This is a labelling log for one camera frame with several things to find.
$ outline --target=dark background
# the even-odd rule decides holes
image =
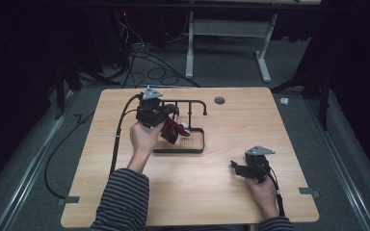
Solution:
[[[333,60],[331,88],[370,159],[370,1],[324,1],[323,5],[346,11],[324,17],[281,13],[273,39],[289,37],[294,42],[312,37],[297,76]],[[133,29],[157,46],[164,45],[166,32],[179,35],[186,17],[184,12],[118,11],[123,12]],[[27,0],[0,1],[0,171],[50,106],[47,96],[61,61],[96,72],[104,65],[122,64],[127,50],[121,49],[116,37],[113,13],[42,9]],[[267,15],[199,16],[257,19]]]

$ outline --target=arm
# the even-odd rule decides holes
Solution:
[[[259,207],[264,219],[259,223],[258,230],[294,230],[288,218],[278,215],[276,188],[272,179],[266,177],[261,184],[258,184],[256,179],[246,178],[246,181],[251,189],[254,202],[256,202]]]
[[[163,123],[146,128],[137,122],[130,137],[134,153],[127,168],[115,170],[107,182],[90,230],[142,230],[148,212],[149,180],[143,175]]]

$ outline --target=striped shirt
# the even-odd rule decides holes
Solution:
[[[128,168],[115,170],[108,180],[90,230],[144,230],[148,212],[149,179]],[[243,225],[188,226],[170,230],[244,230]],[[270,218],[259,231],[294,230],[288,218]]]

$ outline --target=hand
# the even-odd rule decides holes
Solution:
[[[269,176],[258,184],[256,179],[245,178],[251,188],[253,199],[258,205],[264,219],[278,217],[278,207],[276,206],[276,188]]]
[[[134,147],[134,153],[128,164],[129,169],[142,173],[149,155],[154,150],[158,135],[164,126],[164,122],[155,127],[144,127],[141,122],[136,122],[130,130],[131,143]]]

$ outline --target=gray carpet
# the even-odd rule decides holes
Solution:
[[[259,49],[260,44],[260,39],[221,38],[221,42],[216,46],[204,51],[203,49],[210,47],[212,43],[197,42],[193,81],[202,87],[265,86],[272,88],[293,77],[307,46],[306,41],[296,43],[290,43],[287,40],[272,41],[266,54],[272,83],[264,84],[252,54],[254,50]],[[165,49],[148,45],[141,51],[161,58],[179,73],[185,72],[186,47],[182,43],[166,46]],[[140,52],[137,55],[152,59],[151,56]],[[144,59],[135,59],[132,71],[136,74],[128,76],[127,87],[133,88],[139,84],[142,75],[137,72],[146,75],[149,70],[157,66]],[[157,78],[161,72],[161,69],[153,70],[150,72],[150,76]],[[145,78],[143,85],[170,84],[174,80],[175,78],[170,78],[161,83],[161,80]],[[190,87],[192,84],[179,79],[173,85]],[[61,128],[56,133],[48,153],[52,153],[77,125],[78,118],[75,115],[85,117],[95,110],[101,91],[107,88],[119,87],[84,83],[83,89],[76,93],[75,100],[68,102],[71,104],[70,109],[65,115]],[[279,103],[281,97],[289,98],[288,106]],[[320,219],[312,223],[295,223],[296,230],[364,230],[334,168],[324,140],[325,134],[318,129],[317,121],[308,109],[308,102],[302,100],[300,89],[274,94],[274,98],[307,183],[309,187],[322,195],[314,199],[320,213]],[[51,130],[55,122],[53,119],[55,114],[56,108],[52,106],[18,147],[10,163],[1,173],[0,218],[28,165],[33,161]],[[59,194],[67,195],[69,191],[90,124],[91,120],[89,119],[85,124],[80,125],[53,155],[48,169],[48,181]],[[330,97],[328,124],[330,128],[328,134],[349,173],[353,176],[359,194],[366,202],[366,207],[370,212],[370,163],[355,139],[351,126],[342,115],[333,93]],[[52,195],[44,185],[43,169],[41,169],[33,188],[14,220],[12,230],[65,230],[60,224],[63,206],[57,205],[57,203],[58,198]]]

